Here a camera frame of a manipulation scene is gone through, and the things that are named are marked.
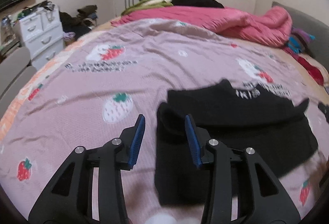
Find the metal screw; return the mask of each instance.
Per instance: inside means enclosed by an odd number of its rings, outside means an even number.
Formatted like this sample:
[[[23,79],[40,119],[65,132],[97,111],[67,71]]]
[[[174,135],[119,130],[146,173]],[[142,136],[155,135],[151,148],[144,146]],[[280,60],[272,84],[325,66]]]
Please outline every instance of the metal screw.
[[[113,140],[112,140],[112,144],[113,144],[113,145],[120,145],[121,142],[122,142],[122,140],[120,140],[119,138],[117,138],[117,139],[113,139]]]
[[[212,146],[216,146],[216,145],[218,145],[218,140],[211,139],[211,140],[209,140],[209,144]]]
[[[84,150],[85,149],[83,147],[79,146],[79,147],[75,148],[74,151],[75,151],[75,153],[83,153]]]
[[[247,148],[246,152],[247,152],[247,154],[254,154],[255,150],[253,148]]]

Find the pink comforter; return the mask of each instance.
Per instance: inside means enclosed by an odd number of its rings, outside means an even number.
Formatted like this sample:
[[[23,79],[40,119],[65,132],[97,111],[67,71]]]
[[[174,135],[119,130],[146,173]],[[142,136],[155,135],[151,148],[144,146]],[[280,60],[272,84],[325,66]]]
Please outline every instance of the pink comforter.
[[[111,24],[119,26],[150,18],[179,20],[206,28],[216,34],[240,38],[274,48],[281,47],[289,40],[292,28],[292,19],[289,13],[281,7],[273,7],[265,15],[255,16],[233,8],[175,6],[135,11]]]

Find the door handle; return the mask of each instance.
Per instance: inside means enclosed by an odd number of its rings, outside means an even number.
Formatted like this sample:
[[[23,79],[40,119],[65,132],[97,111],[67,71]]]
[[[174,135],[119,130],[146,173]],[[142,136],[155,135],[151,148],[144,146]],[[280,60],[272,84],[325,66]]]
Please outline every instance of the door handle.
[[[42,44],[46,45],[50,42],[50,40],[51,40],[51,36],[48,37],[47,41],[42,40],[41,42],[42,42]]]
[[[36,28],[37,26],[36,25],[34,25],[33,27],[30,27],[29,29],[27,29],[29,32],[32,32],[32,31],[34,31],[34,29]]]
[[[47,61],[50,61],[53,57],[55,57],[56,51],[53,52],[49,57],[46,57]]]

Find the drawer handle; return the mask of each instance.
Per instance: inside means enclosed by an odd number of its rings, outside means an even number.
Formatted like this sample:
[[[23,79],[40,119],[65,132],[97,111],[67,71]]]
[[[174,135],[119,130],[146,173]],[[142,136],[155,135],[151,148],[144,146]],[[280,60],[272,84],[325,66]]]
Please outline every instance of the drawer handle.
[[[48,40],[47,41],[42,40],[41,42],[42,42],[42,44],[46,45],[46,44],[48,44],[50,42],[50,40],[51,40],[51,36],[48,37]]]
[[[55,57],[56,51],[53,52],[49,57],[46,57],[47,61],[50,61],[53,57]]]
[[[35,25],[35,26],[33,26],[33,27],[30,27],[29,29],[27,29],[29,32],[32,32],[32,31],[34,31],[34,29],[36,28],[37,26]]]

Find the red strawberry print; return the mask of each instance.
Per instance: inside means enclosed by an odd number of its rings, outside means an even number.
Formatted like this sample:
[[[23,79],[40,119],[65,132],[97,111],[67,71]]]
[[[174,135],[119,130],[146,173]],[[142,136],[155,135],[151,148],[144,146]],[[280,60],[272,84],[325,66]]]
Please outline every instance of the red strawberry print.
[[[28,180],[31,176],[31,163],[30,161],[26,158],[25,161],[21,161],[19,163],[19,169],[17,172],[17,178],[19,181],[23,180]]]
[[[40,84],[34,91],[32,91],[32,93],[29,95],[29,97],[27,98],[29,101],[31,101],[36,94],[39,93],[40,89],[42,88],[42,84]]]
[[[304,206],[306,204],[309,193],[310,193],[310,182],[309,182],[309,180],[307,180],[303,183],[303,188],[302,188],[302,191],[300,192],[300,196],[299,196],[299,199],[302,202],[302,206]]]
[[[268,73],[261,71],[260,73],[257,74],[260,78],[265,78],[267,83],[273,83],[272,77],[269,76]]]
[[[102,60],[108,61],[114,59],[115,57],[121,55],[124,52],[124,47],[121,46],[113,46],[112,48],[107,50],[107,53],[102,54]]]

